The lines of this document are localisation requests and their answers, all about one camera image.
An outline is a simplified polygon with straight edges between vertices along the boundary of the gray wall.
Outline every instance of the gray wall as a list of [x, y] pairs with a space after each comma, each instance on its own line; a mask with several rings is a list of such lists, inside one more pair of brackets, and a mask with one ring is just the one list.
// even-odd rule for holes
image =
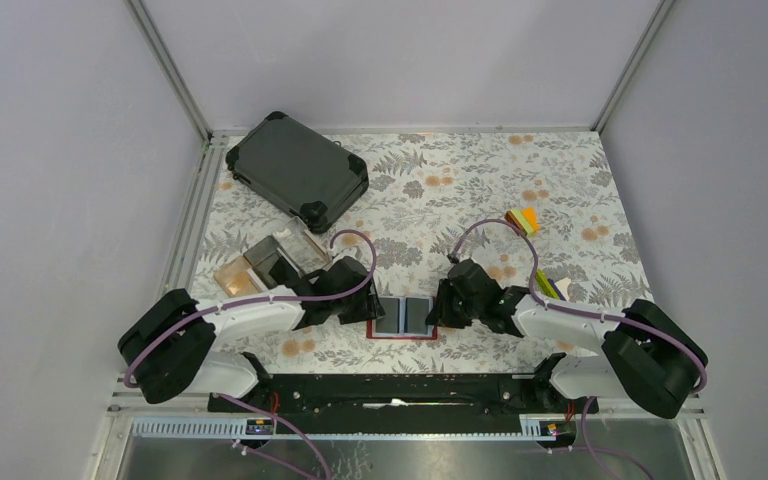
[[729, 479], [768, 478], [768, 2], [679, 2], [604, 135], [656, 298], [711, 358]]
[[214, 128], [590, 125], [658, 0], [147, 0]]
[[198, 149], [124, 2], [0, 2], [0, 480], [83, 474]]

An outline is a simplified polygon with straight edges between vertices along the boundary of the silver surface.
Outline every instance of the silver surface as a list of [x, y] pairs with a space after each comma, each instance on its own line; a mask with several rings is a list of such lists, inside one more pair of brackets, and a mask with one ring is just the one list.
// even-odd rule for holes
[[169, 290], [187, 288], [190, 285], [198, 260], [198, 249], [210, 216], [216, 179], [225, 165], [227, 145], [227, 137], [214, 136], [202, 155], [188, 193], [169, 265], [163, 276], [161, 295]]
[[[543, 132], [590, 132], [592, 125], [572, 125], [558, 127], [535, 127], [533, 125], [496, 125], [492, 127], [345, 127], [345, 128], [314, 128], [320, 135], [377, 135], [382, 133], [543, 133]], [[237, 128], [229, 130], [214, 130], [213, 135], [225, 137], [244, 137], [250, 129]]]
[[632, 52], [631, 57], [629, 57], [628, 63], [626, 63], [625, 68], [620, 75], [620, 79], [614, 86], [613, 91], [611, 91], [608, 101], [605, 102], [605, 106], [602, 107], [602, 111], [599, 112], [599, 117], [596, 119], [596, 122], [593, 123], [593, 128], [591, 130], [594, 132], [601, 135], [602, 131], [605, 130], [605, 125], [608, 123], [608, 119], [610, 119], [611, 115], [614, 113], [623, 93], [625, 93], [628, 83], [634, 77], [634, 72], [637, 71], [638, 65], [640, 65], [643, 57], [646, 56], [646, 52], [649, 51], [649, 46], [661, 29], [661, 25], [667, 20], [675, 3], [676, 0], [661, 0], [661, 3], [658, 4], [658, 8], [656, 8], [655, 13], [652, 14], [652, 19], [649, 20], [649, 24], [646, 25], [646, 30], [644, 30], [643, 36], [640, 37], [640, 41], [637, 43], [637, 46], [634, 47], [634, 52]]
[[[390, 404], [368, 404], [365, 406], [377, 405], [375, 408], [380, 408]], [[412, 403], [399, 401], [398, 405], [407, 406], [413, 405]], [[454, 405], [454, 404], [436, 404], [436, 405]], [[319, 409], [315, 408], [314, 412], [319, 413]], [[263, 440], [261, 435], [249, 435], [246, 433], [246, 425], [250, 420], [263, 419], [257, 414], [234, 414], [233, 416], [206, 416], [206, 417], [154, 417], [154, 416], [139, 416], [133, 420], [133, 429], [131, 435], [134, 437], [143, 438], [182, 438], [182, 439], [213, 439], [213, 440]], [[401, 433], [387, 433], [387, 434], [364, 434], [361, 436], [356, 434], [310, 434], [308, 438], [311, 440], [381, 440], [381, 441], [411, 441], [411, 442], [424, 442], [424, 441], [494, 441], [494, 442], [522, 442], [525, 440], [542, 440], [552, 441], [554, 437], [551, 435], [541, 435], [540, 432], [540, 420], [533, 420], [526, 418], [524, 415], [520, 416], [520, 432], [519, 433], [445, 433], [445, 434], [401, 434]], [[277, 434], [272, 435], [273, 440], [298, 440], [295, 434]]]
[[128, 449], [131, 448], [131, 422], [129, 417], [112, 419], [104, 448], [96, 458], [95, 473], [90, 477], [92, 480], [116, 478], [117, 472], [122, 471], [123, 461], [128, 457]]
[[[672, 422], [610, 420], [603, 424], [595, 420], [588, 422], [588, 430], [595, 446], [622, 450], [634, 456], [655, 478], [693, 478], [681, 435]], [[609, 478], [586, 452], [556, 452], [550, 456], [534, 442], [347, 440], [316, 443], [328, 459], [335, 479]], [[119, 478], [300, 478], [260, 458], [243, 457], [239, 450], [230, 447], [230, 442], [225, 440], [133, 437]], [[312, 473], [322, 473], [315, 457], [301, 441], [276, 440], [262, 448]], [[646, 478], [629, 462], [613, 457], [605, 457], [604, 461], [620, 478]]]
[[725, 470], [705, 419], [676, 420], [697, 480], [725, 480]]

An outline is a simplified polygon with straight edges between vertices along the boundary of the aluminum frame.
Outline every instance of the aluminum frame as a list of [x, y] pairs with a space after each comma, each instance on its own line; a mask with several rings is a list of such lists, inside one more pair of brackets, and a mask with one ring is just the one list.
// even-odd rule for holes
[[186, 288], [190, 284], [198, 264], [199, 248], [210, 217], [216, 181], [222, 171], [227, 147], [228, 137], [215, 135], [205, 146], [195, 179], [187, 194], [187, 202], [158, 296], [175, 288]]
[[143, 3], [143, 0], [125, 0], [125, 3], [131, 10], [131, 14], [134, 15], [137, 26], [143, 33], [155, 58], [160, 63], [161, 70], [163, 70], [163, 73], [169, 80], [169, 84], [172, 90], [175, 91], [178, 100], [181, 101], [181, 106], [184, 107], [184, 111], [187, 113], [187, 117], [192, 122], [196, 132], [198, 132], [202, 140], [208, 141], [210, 139], [210, 125], [207, 124], [207, 120], [202, 115], [198, 103], [196, 103], [193, 94], [187, 88], [187, 84], [181, 76], [181, 72], [178, 71], [178, 67], [172, 60], [172, 54], [166, 48], [163, 37], [160, 36], [160, 32], [157, 30], [157, 26], [155, 26], [145, 3]]
[[[360, 135], [360, 134], [401, 134], [401, 133], [550, 133], [550, 132], [590, 132], [591, 127], [586, 125], [570, 127], [529, 127], [529, 126], [496, 126], [496, 127], [357, 127], [357, 128], [314, 128], [320, 135]], [[244, 137], [249, 129], [224, 129], [214, 131], [214, 135], [222, 135], [229, 138]]]
[[[89, 478], [91, 480], [116, 480], [127, 454], [127, 446], [134, 436], [135, 419], [144, 417], [165, 418], [247, 418], [258, 415], [248, 413], [209, 413], [207, 412], [207, 395], [179, 396], [162, 405], [149, 405], [145, 403], [142, 395], [133, 393], [133, 390], [125, 391], [121, 379], [117, 384], [117, 392], [129, 395], [114, 394], [113, 402], [108, 408], [105, 417], [104, 432], [99, 442], [99, 447], [93, 454], [95, 462]], [[628, 399], [600, 399], [600, 413], [588, 415], [591, 421], [609, 419], [651, 419], [656, 418], [645, 412]], [[523, 422], [539, 420], [563, 420], [562, 414], [556, 415], [521, 415]], [[688, 398], [684, 407], [674, 420], [684, 444], [685, 452], [690, 462], [691, 471], [696, 480], [726, 480], [720, 457], [714, 447], [708, 420], [701, 408], [698, 397]], [[386, 441], [387, 438], [345, 435], [328, 436], [327, 440], [376, 440]], [[446, 440], [477, 440], [477, 441], [510, 441], [511, 439], [496, 438], [492, 436], [417, 436], [422, 441], [446, 441]]]
[[640, 63], [649, 52], [649, 47], [655, 40], [655, 36], [661, 30], [664, 22], [667, 21], [670, 12], [672, 12], [676, 1], [677, 0], [661, 0], [661, 3], [658, 4], [658, 7], [655, 9], [655, 13], [649, 20], [649, 24], [646, 25], [646, 29], [643, 31], [643, 36], [640, 37], [640, 40], [637, 42], [637, 46], [634, 47], [634, 51], [631, 53], [631, 57], [628, 59], [625, 68], [623, 68], [623, 71], [620, 74], [620, 78], [617, 80], [617, 84], [614, 86], [614, 89], [608, 96], [608, 101], [605, 102], [605, 106], [602, 107], [602, 111], [599, 112], [599, 116], [593, 123], [593, 127], [591, 128], [592, 131], [602, 135], [602, 132], [605, 130], [605, 126], [607, 126], [608, 121], [611, 119], [611, 115], [613, 115], [614, 111], [616, 111], [617, 105], [619, 105], [620, 100], [625, 95], [629, 83], [637, 73], [637, 69], [640, 66]]

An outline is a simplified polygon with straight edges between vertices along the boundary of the floral tablecloth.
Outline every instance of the floral tablecloth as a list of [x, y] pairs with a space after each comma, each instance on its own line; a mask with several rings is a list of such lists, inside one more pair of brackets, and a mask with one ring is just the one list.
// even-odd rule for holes
[[[599, 137], [573, 133], [331, 135], [366, 160], [369, 191], [326, 235], [355, 228], [379, 253], [381, 295], [432, 296], [450, 268], [445, 254], [464, 228], [533, 206], [540, 231], [534, 243], [553, 279], [569, 278], [570, 300], [622, 307], [650, 298], [628, 222]], [[220, 174], [191, 293], [227, 296], [213, 273], [288, 221], [246, 186]], [[361, 262], [370, 254], [356, 236], [338, 245]], [[465, 254], [503, 286], [527, 285], [528, 248], [501, 225], [478, 229]], [[270, 332], [222, 345], [249, 351], [272, 373], [438, 373], [531, 371], [552, 352], [575, 352], [541, 338], [496, 335], [478, 321], [441, 328], [437, 340], [369, 340], [366, 324]]]

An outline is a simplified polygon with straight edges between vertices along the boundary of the black suitcase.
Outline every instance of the black suitcase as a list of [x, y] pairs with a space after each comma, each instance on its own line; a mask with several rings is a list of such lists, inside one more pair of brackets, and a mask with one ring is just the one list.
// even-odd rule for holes
[[270, 113], [227, 155], [234, 178], [324, 233], [369, 188], [366, 162], [282, 112]]

